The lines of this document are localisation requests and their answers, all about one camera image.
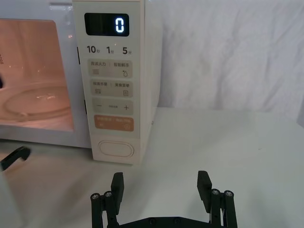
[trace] number 0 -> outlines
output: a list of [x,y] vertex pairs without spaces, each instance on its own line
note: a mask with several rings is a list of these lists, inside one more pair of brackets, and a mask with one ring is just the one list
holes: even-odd
[[116,18],[116,20],[115,20],[116,32],[118,32],[118,33],[124,32],[124,23],[123,22],[124,22],[124,20],[122,18]]

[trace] microwave control panel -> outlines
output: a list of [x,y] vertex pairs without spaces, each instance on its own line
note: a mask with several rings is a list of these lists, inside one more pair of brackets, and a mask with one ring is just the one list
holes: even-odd
[[140,2],[74,1],[90,133],[140,137]]

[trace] white fabric backdrop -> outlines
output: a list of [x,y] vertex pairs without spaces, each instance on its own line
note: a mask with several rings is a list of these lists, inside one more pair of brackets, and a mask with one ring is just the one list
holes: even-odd
[[160,0],[159,106],[271,111],[304,126],[304,0]]

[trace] digital display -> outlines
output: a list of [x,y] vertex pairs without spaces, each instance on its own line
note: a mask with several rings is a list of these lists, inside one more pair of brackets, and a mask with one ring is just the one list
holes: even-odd
[[124,13],[86,13],[85,29],[90,36],[127,37],[129,16]]

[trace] number 5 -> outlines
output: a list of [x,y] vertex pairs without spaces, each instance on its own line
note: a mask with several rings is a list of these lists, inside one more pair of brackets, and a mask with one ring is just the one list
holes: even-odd
[[128,53],[128,50],[127,50],[127,47],[123,47],[123,54],[127,54]]

